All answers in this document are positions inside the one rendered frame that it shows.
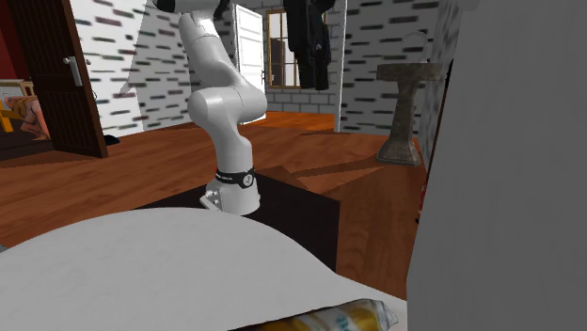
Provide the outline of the white panelled door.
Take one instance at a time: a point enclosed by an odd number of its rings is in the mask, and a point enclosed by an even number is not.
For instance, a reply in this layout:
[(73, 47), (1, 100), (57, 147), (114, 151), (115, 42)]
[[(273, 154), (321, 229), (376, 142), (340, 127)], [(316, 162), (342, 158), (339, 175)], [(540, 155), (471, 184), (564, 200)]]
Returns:
[(262, 16), (231, 4), (236, 69), (254, 87), (265, 93)]

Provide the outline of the yellow and white packet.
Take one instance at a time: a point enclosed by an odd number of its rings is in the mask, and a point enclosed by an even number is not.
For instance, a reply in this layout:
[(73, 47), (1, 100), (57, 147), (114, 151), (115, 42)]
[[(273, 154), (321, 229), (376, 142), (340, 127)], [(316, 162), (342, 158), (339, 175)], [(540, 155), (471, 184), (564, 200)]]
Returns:
[(230, 331), (390, 331), (398, 323), (383, 301), (362, 298)]

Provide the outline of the dark brown wooden door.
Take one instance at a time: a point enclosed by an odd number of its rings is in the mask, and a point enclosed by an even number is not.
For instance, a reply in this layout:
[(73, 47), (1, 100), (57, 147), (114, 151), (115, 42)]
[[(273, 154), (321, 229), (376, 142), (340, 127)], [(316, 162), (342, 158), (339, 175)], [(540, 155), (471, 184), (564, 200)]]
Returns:
[(70, 0), (7, 0), (55, 150), (105, 158)]

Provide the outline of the wooden framed window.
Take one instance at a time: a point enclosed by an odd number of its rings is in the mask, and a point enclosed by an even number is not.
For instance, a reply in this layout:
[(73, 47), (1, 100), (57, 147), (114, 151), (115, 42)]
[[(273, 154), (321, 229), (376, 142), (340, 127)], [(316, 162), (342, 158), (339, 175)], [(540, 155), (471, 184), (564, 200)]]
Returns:
[(294, 53), (289, 50), (285, 8), (266, 13), (268, 33), (268, 68), (270, 87), (301, 88)]

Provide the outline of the dark robot stand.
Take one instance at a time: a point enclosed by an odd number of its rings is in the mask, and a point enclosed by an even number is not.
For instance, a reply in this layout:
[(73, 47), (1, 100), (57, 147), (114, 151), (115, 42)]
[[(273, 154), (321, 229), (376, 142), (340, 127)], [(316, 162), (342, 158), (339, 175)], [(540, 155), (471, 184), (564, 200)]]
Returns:
[(246, 217), (275, 229), (307, 249), (331, 270), (336, 269), (339, 201), (313, 193), (282, 166), (267, 176), (247, 172), (241, 184), (258, 185), (260, 207)]

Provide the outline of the grey stone pedestal sink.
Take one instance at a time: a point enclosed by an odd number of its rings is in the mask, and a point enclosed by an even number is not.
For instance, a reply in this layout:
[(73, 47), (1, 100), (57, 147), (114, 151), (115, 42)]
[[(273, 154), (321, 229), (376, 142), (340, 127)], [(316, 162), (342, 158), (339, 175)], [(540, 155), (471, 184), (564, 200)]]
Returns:
[(416, 62), (381, 64), (377, 66), (378, 81), (396, 82), (398, 97), (389, 137), (376, 154), (376, 161), (397, 166), (419, 166), (420, 155), (413, 142), (414, 98), (421, 82), (434, 82), (440, 78), (442, 65), (430, 63), (426, 52), (430, 42), (422, 31), (411, 32), (402, 42), (418, 36), (423, 40), (420, 58)]

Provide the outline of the large grey flat block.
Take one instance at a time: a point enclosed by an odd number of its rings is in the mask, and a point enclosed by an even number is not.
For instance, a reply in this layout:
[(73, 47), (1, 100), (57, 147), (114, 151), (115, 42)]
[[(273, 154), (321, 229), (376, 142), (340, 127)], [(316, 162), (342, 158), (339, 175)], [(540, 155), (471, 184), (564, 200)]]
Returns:
[(587, 331), (587, 0), (463, 15), (408, 331)]

